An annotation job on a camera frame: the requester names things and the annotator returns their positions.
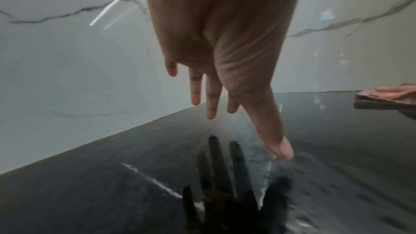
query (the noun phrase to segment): white marble wall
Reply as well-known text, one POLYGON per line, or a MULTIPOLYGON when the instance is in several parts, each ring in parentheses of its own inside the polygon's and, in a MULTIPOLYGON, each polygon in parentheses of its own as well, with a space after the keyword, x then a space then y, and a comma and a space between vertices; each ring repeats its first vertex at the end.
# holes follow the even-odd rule
MULTIPOLYGON (((146 0, 0 0, 0 173, 191 106, 146 0)), ((275 92, 416 81, 416 0, 300 0, 275 92)))

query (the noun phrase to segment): brown cloth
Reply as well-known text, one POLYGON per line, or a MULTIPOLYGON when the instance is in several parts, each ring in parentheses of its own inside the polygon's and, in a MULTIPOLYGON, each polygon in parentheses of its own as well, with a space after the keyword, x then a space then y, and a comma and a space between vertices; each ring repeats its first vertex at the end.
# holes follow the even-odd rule
POLYGON ((362 91, 355 95, 354 107, 416 110, 416 84, 403 83, 397 87, 381 87, 362 91))

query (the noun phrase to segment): glossy black surface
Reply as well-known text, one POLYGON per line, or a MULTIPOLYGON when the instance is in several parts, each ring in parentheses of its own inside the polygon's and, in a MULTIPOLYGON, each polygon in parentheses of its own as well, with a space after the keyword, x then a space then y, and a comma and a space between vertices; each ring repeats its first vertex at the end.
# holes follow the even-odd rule
POLYGON ((230 175, 229 143, 241 145, 259 204, 268 185, 292 182, 271 219, 286 233, 416 231, 412 112, 354 109, 354 92, 275 97, 294 160, 271 158, 244 110, 226 114, 222 100, 213 121, 194 107, 0 175, 0 233, 184 233, 180 195, 189 186, 203 199, 198 156, 211 156, 211 135, 230 175))

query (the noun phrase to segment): wrinkled skin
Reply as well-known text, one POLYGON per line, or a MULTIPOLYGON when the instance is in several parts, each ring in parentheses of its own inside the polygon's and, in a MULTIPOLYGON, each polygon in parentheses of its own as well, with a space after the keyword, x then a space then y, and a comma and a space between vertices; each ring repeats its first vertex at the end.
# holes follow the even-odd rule
POLYGON ((270 87, 297 0, 148 0, 167 72, 189 68, 191 102, 201 102, 206 74, 208 119, 215 118, 222 87, 227 111, 241 105, 265 145, 292 158, 270 87))

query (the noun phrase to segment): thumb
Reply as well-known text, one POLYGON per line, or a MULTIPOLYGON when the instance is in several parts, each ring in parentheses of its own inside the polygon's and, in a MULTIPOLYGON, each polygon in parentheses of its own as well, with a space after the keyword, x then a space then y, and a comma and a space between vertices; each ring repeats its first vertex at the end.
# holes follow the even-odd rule
POLYGON ((274 101, 273 92, 268 88, 255 103, 241 101, 250 116, 260 139, 280 159, 292 159, 293 149, 284 136, 283 123, 274 101))

